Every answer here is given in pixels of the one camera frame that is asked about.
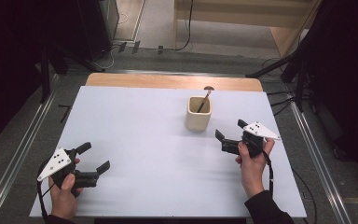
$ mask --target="person's hand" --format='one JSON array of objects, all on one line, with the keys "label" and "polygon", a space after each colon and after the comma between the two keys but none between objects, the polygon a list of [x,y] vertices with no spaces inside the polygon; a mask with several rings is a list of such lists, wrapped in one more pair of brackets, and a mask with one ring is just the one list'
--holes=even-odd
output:
[{"label": "person's hand", "polygon": [[[269,155],[275,141],[272,138],[267,138],[264,144],[264,151]],[[266,159],[263,153],[260,153],[254,158],[250,158],[248,147],[243,143],[238,143],[240,156],[235,161],[241,165],[242,185],[249,198],[264,191],[263,187],[263,171],[266,167]]]},{"label": "person's hand", "polygon": [[[71,193],[71,189],[75,184],[75,175],[69,174],[62,182],[61,189],[54,185],[50,190],[52,209],[51,214],[64,219],[71,219],[77,211],[77,199]],[[54,181],[48,178],[48,184],[52,186]]]}]

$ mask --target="white table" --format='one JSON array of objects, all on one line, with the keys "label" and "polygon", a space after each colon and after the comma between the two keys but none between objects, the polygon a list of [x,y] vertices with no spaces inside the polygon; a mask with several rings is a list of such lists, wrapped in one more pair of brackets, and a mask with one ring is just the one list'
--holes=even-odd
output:
[{"label": "white table", "polygon": [[[233,154],[221,151],[218,129],[241,139],[238,119],[260,121],[279,134],[264,92],[214,91],[213,113],[204,133],[185,127],[186,101],[206,91],[122,87],[82,87],[58,146],[92,148],[78,156],[82,172],[110,160],[96,188],[78,198],[79,217],[249,217]],[[282,141],[270,155],[274,200],[292,217],[305,217],[304,205]],[[269,171],[263,181],[267,188]],[[50,211],[51,202],[45,197]],[[31,217],[40,217],[36,199]]]}]

